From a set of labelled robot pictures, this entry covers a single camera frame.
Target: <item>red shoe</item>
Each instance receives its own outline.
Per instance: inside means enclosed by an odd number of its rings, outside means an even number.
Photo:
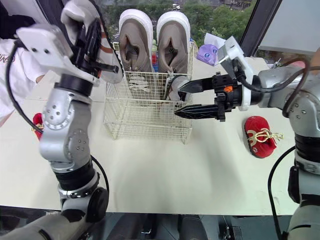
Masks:
[[[270,156],[277,147],[275,139],[283,139],[283,134],[272,133],[266,119],[251,116],[244,124],[251,153],[260,159]]]
[[[33,116],[33,119],[32,119],[32,122],[40,129],[43,129],[44,126],[43,126],[43,121],[42,121],[42,114],[41,113],[36,113],[34,116]],[[42,133],[34,130],[32,128],[32,131],[34,131],[35,135],[37,136],[37,138],[40,140],[41,136],[42,136]]]

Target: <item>grey wall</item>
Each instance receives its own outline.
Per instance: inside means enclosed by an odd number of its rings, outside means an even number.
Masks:
[[[260,46],[312,55],[320,47],[320,0],[282,0]]]

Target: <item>table surface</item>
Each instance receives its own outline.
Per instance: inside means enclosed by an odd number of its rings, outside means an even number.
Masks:
[[[255,74],[267,69],[261,58],[247,58]],[[193,79],[207,78],[224,69],[194,59]],[[22,108],[31,117],[42,109],[55,81],[49,72]],[[252,106],[234,109],[226,122],[194,120],[188,144],[172,140],[118,138],[113,140],[103,125],[106,84],[92,91],[90,149],[103,166],[110,184],[108,212],[271,215],[267,180],[278,159],[294,143],[288,119],[278,109]],[[212,104],[214,92],[193,95],[195,104]],[[265,159],[251,155],[243,131],[250,116],[266,118],[273,132],[283,133],[274,153]],[[0,128],[0,205],[59,210],[58,182],[39,153],[30,126],[16,112]],[[287,193],[294,154],[278,166],[272,191],[279,215],[297,208]]]

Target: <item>window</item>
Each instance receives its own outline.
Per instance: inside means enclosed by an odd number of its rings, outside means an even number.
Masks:
[[[184,13],[191,26],[191,37],[198,47],[204,44],[206,33],[223,39],[234,36],[240,41],[256,0],[95,0],[103,13],[111,41],[119,37],[119,18],[126,9],[145,12],[153,24],[153,38],[159,17],[168,11]]]

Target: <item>white wire basket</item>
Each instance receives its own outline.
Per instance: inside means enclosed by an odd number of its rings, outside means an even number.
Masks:
[[[117,42],[113,47],[119,50]],[[193,52],[191,49],[189,53],[188,72],[179,74],[187,76],[190,81]],[[192,98],[189,96],[186,101],[163,100],[168,77],[168,73],[126,71],[120,83],[107,84],[103,123],[113,139],[136,137],[187,143],[192,120],[176,116],[174,112],[191,105]],[[150,83],[148,87],[144,85],[146,81]]]

